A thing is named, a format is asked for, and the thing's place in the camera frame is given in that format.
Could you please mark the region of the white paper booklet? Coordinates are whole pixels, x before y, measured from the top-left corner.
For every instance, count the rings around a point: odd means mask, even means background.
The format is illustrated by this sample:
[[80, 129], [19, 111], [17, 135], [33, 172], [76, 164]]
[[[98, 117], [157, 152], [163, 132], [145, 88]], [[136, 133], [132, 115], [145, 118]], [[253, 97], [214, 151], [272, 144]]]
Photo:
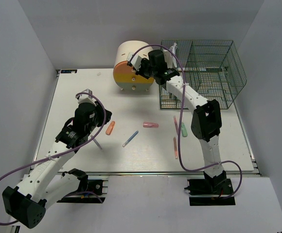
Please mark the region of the white paper booklet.
[[163, 49], [163, 54], [164, 54], [164, 59], [165, 59], [165, 62], [167, 63], [167, 67], [168, 68], [175, 68], [177, 69], [177, 61], [176, 61], [176, 58], [172, 55], [173, 54], [176, 54], [176, 50], [177, 50], [177, 43], [174, 43], [170, 48], [169, 50], [171, 52], [169, 52], [168, 50], [166, 49]]

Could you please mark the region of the round drawer storage box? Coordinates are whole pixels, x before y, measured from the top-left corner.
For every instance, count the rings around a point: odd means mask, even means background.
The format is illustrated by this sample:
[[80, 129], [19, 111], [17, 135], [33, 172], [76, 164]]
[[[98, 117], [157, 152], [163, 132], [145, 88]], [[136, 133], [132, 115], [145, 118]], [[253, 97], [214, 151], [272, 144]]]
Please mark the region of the round drawer storage box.
[[113, 69], [113, 78], [121, 90], [148, 91], [154, 79], [146, 79], [136, 74], [136, 70], [128, 65], [127, 58], [139, 48], [148, 45], [146, 42], [131, 40], [119, 45]]

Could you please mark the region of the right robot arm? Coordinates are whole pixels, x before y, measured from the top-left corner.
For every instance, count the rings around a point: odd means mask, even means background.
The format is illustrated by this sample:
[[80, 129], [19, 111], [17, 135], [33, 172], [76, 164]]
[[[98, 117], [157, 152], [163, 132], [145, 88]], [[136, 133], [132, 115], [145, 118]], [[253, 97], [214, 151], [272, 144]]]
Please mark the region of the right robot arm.
[[161, 50], [149, 52], [146, 58], [138, 58], [132, 65], [138, 75], [146, 79], [154, 78], [157, 84], [182, 99], [185, 107], [191, 111], [191, 130], [200, 142], [205, 163], [204, 179], [194, 193], [220, 193], [227, 178], [218, 145], [222, 126], [219, 102], [208, 100], [186, 84], [176, 69], [167, 66]]

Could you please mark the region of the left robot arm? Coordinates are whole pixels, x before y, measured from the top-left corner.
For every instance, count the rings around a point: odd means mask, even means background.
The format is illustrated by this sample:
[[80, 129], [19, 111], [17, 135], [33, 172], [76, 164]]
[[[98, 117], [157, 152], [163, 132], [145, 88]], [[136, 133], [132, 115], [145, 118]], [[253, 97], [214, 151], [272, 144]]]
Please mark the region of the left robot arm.
[[88, 176], [73, 168], [65, 171], [62, 180], [50, 182], [63, 165], [77, 152], [78, 146], [88, 141], [92, 131], [108, 123], [112, 113], [103, 110], [101, 104], [83, 102], [78, 105], [74, 117], [69, 118], [46, 155], [46, 161], [38, 163], [31, 173], [14, 188], [6, 187], [2, 193], [7, 214], [32, 229], [40, 223], [46, 210], [65, 197], [76, 192], [82, 194], [88, 189]]

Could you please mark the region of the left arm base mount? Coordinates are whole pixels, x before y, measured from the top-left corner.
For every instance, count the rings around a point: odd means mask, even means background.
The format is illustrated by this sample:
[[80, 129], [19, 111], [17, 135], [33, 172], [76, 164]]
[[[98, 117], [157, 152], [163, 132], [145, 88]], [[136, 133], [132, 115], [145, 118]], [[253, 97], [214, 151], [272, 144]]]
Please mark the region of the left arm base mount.
[[106, 177], [90, 177], [86, 191], [75, 191], [74, 195], [68, 195], [57, 201], [57, 203], [77, 204], [102, 204], [108, 191], [108, 179]]

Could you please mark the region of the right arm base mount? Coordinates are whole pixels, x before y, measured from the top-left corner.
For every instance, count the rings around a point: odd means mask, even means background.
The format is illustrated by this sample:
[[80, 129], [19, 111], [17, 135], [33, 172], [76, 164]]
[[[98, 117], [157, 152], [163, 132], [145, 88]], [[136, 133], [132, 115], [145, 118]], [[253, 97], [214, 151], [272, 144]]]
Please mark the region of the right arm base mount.
[[184, 191], [189, 195], [190, 206], [234, 206], [235, 198], [227, 196], [233, 193], [230, 179], [215, 189], [205, 179], [187, 180], [188, 186]]

